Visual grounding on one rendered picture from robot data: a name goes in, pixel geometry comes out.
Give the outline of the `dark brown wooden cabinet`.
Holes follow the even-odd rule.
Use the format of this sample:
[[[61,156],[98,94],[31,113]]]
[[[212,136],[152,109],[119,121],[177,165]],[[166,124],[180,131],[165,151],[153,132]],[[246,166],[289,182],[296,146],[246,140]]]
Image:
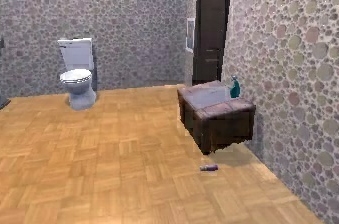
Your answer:
[[[253,137],[256,106],[218,80],[177,90],[180,120],[204,155]]]

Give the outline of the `teal spray bottle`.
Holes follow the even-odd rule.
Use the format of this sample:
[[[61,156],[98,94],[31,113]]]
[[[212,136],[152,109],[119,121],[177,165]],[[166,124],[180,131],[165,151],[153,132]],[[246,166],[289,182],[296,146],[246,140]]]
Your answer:
[[[232,77],[232,87],[230,89],[230,96],[232,98],[238,98],[241,92],[240,84],[236,76]]]

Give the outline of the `white framed picture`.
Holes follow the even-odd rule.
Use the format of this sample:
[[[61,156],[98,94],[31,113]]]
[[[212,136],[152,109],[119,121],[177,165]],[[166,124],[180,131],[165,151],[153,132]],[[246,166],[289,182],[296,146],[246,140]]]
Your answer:
[[[186,50],[193,52],[194,49],[194,30],[195,30],[195,19],[187,19],[187,30],[186,30]]]

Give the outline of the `dark brown room door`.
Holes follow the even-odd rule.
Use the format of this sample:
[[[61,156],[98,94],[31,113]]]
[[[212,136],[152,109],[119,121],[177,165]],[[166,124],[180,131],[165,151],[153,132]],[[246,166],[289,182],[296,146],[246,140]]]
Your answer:
[[[192,84],[221,80],[230,0],[197,0]]]

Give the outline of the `white toilet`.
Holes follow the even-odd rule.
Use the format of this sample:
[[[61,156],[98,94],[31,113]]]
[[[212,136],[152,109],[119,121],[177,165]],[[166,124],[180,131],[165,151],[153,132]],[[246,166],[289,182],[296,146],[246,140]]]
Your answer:
[[[92,39],[59,39],[57,43],[66,67],[66,71],[59,79],[69,94],[70,107],[73,110],[91,108],[96,101],[96,93],[92,87],[94,69]]]

